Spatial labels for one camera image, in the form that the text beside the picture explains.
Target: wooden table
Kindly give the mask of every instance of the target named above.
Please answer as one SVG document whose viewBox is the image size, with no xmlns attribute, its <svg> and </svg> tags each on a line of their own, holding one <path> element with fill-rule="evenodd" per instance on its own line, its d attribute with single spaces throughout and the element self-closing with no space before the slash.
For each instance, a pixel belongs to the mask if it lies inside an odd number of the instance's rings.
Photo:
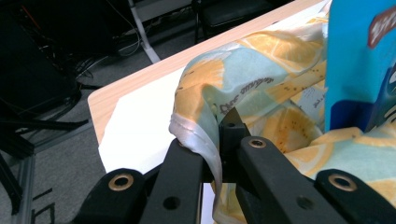
<svg viewBox="0 0 396 224">
<path fill-rule="evenodd" d="M 88 98 L 92 122 L 99 144 L 105 133 L 105 127 L 111 118 L 117 101 L 125 94 L 134 91 L 153 80 L 166 76 L 185 66 L 199 54 L 219 47 L 244 35 L 264 29 L 271 24 L 286 19 L 321 0 L 295 0 L 283 7 L 268 12 L 252 21 L 248 21 L 221 35 L 217 35 L 178 54 L 146 67 L 136 73 L 94 91 Z"/>
</svg>

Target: carpeted floor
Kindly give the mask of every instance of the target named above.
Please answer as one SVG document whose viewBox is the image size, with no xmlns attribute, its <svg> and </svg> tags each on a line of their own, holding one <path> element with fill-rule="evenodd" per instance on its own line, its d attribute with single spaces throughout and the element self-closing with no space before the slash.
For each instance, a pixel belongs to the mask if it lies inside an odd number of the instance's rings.
<svg viewBox="0 0 396 224">
<path fill-rule="evenodd" d="M 148 30 L 148 40 L 161 59 L 191 47 L 194 43 L 194 19 L 189 8 L 167 16 Z M 87 85 L 105 86 L 126 77 L 151 62 L 139 48 L 130 56 L 107 57 L 96 63 L 78 81 Z M 82 97 L 61 121 L 90 119 L 87 98 L 91 90 L 82 90 Z M 36 133 L 30 140 L 46 137 L 51 132 Z M 16 174 L 19 163 L 11 163 Z M 32 223 L 67 223 L 77 214 L 82 202 L 105 174 L 98 154 L 98 142 L 92 124 L 80 133 L 54 146 L 43 148 L 35 155 L 35 177 Z M 0 185 L 0 223 L 11 223 L 11 202 Z"/>
</svg>

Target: red label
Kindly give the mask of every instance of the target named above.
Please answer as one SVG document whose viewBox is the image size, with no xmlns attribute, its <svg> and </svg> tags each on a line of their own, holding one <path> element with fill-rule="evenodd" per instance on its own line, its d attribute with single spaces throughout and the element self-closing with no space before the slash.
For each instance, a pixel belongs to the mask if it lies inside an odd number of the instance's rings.
<svg viewBox="0 0 396 224">
<path fill-rule="evenodd" d="M 390 30 L 396 27 L 396 6 L 375 16 L 369 29 L 369 47 L 375 48 Z"/>
</svg>

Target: chair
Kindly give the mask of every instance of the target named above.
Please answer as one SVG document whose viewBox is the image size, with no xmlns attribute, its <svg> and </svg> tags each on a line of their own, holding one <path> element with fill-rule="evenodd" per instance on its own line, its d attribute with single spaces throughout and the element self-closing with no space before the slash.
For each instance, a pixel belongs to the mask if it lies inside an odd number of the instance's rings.
<svg viewBox="0 0 396 224">
<path fill-rule="evenodd" d="M 195 44 L 200 24 L 207 39 L 209 33 L 220 33 L 252 20 L 290 0 L 192 0 L 195 13 Z"/>
</svg>

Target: blue package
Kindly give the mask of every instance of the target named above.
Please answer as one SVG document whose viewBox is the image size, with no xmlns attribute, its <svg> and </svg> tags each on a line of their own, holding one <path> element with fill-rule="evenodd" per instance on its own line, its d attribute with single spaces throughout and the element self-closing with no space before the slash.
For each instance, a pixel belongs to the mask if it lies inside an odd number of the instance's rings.
<svg viewBox="0 0 396 224">
<path fill-rule="evenodd" d="M 325 131 L 396 120 L 396 0 L 333 0 Z"/>
</svg>

